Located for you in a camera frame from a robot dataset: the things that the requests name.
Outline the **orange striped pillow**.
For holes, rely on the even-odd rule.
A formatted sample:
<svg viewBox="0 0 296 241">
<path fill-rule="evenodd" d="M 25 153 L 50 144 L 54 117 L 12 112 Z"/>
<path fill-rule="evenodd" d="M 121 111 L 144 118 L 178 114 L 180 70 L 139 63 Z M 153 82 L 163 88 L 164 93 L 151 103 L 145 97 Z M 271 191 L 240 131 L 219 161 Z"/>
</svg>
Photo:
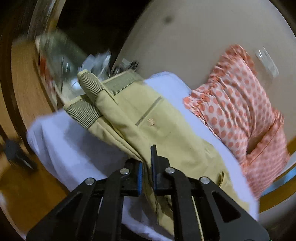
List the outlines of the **orange striped pillow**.
<svg viewBox="0 0 296 241">
<path fill-rule="evenodd" d="M 256 199 L 273 183 L 290 159 L 283 129 L 283 114 L 276 109 L 274 114 L 273 124 L 241 164 Z"/>
</svg>

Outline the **orange polka dot pillow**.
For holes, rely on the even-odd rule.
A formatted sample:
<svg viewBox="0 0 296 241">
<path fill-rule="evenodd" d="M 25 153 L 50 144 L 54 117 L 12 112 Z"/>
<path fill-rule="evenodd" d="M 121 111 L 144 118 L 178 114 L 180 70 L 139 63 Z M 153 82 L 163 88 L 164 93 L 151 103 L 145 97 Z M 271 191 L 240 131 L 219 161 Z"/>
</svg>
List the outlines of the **orange polka dot pillow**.
<svg viewBox="0 0 296 241">
<path fill-rule="evenodd" d="M 253 60 L 240 45 L 222 54 L 207 82 L 192 90 L 184 105 L 239 162 L 287 152 L 283 116 L 271 106 Z"/>
</svg>

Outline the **khaki pants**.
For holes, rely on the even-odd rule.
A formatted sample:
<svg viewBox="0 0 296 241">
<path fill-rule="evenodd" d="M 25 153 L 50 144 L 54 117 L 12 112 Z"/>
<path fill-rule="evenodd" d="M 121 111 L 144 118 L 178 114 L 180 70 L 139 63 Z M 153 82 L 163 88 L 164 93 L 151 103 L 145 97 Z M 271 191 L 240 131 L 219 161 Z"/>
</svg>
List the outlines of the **khaki pants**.
<svg viewBox="0 0 296 241">
<path fill-rule="evenodd" d="M 173 233 L 171 199 L 156 197 L 152 189 L 152 145 L 186 176 L 209 177 L 244 210 L 249 209 L 234 190 L 218 151 L 137 73 L 126 71 L 104 82 L 88 70 L 77 77 L 84 94 L 65 104 L 65 111 L 100 140 L 144 164 L 145 197 L 158 224 L 169 233 Z"/>
</svg>

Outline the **white bed sheet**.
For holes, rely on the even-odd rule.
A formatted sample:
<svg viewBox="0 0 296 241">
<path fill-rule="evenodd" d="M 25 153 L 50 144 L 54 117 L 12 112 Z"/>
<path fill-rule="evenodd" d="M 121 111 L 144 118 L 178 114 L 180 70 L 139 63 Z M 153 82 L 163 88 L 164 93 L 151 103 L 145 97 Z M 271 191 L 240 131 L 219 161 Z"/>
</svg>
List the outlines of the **white bed sheet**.
<svg viewBox="0 0 296 241">
<path fill-rule="evenodd" d="M 189 86 L 170 72 L 154 74 L 146 83 L 178 109 L 193 131 L 219 152 L 230 173 L 235 191 L 248 203 L 249 214 L 258 219 L 258 201 L 253 197 L 237 160 L 202 121 L 185 108 L 183 99 L 191 93 Z M 100 180 L 108 177 L 121 168 L 127 158 L 119 148 L 99 140 L 63 110 L 38 118 L 31 125 L 27 139 L 46 170 L 69 190 L 74 190 L 86 178 Z M 157 224 L 144 197 L 124 199 L 122 222 L 127 228 L 127 236 L 133 240 L 173 239 Z"/>
</svg>

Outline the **blue glass window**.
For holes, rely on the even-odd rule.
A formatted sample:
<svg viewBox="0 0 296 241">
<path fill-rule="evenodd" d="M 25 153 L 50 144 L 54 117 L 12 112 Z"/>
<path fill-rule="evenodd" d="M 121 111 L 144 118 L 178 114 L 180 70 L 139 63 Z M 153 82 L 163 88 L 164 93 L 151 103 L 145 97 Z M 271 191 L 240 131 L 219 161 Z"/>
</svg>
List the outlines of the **blue glass window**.
<svg viewBox="0 0 296 241">
<path fill-rule="evenodd" d="M 273 192 L 284 184 L 288 183 L 295 176 L 295 168 L 288 171 L 285 175 L 280 177 L 277 181 L 273 182 L 261 195 L 261 197 Z"/>
</svg>

